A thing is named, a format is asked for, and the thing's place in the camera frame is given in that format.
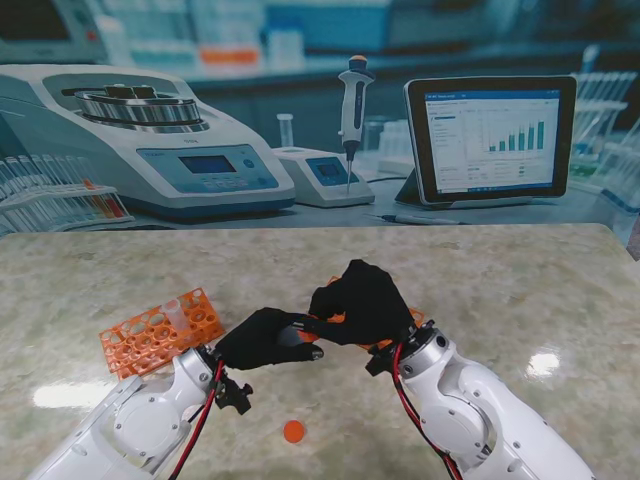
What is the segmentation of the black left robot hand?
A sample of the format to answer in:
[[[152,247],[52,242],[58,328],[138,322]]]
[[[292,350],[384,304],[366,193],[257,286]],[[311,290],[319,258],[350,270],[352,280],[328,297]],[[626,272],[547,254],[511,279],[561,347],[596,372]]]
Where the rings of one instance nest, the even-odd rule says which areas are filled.
[[[225,335],[215,351],[232,369],[252,370],[265,365],[316,361],[324,351],[313,343],[283,345],[280,333],[294,324],[302,324],[303,315],[265,307],[255,311]]]

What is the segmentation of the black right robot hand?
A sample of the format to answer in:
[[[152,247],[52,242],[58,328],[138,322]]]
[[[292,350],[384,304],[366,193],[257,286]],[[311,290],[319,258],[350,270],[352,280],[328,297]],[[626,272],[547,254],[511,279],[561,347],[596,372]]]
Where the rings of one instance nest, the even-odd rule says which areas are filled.
[[[339,345],[373,345],[406,339],[415,322],[389,273],[357,259],[339,279],[316,289],[303,325]]]

